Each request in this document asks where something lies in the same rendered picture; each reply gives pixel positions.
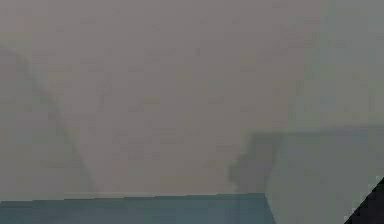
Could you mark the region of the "black furniture corner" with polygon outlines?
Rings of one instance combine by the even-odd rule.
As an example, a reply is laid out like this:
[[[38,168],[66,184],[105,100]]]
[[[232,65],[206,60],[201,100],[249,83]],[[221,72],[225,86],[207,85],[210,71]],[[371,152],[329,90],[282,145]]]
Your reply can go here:
[[[344,224],[384,224],[384,177]]]

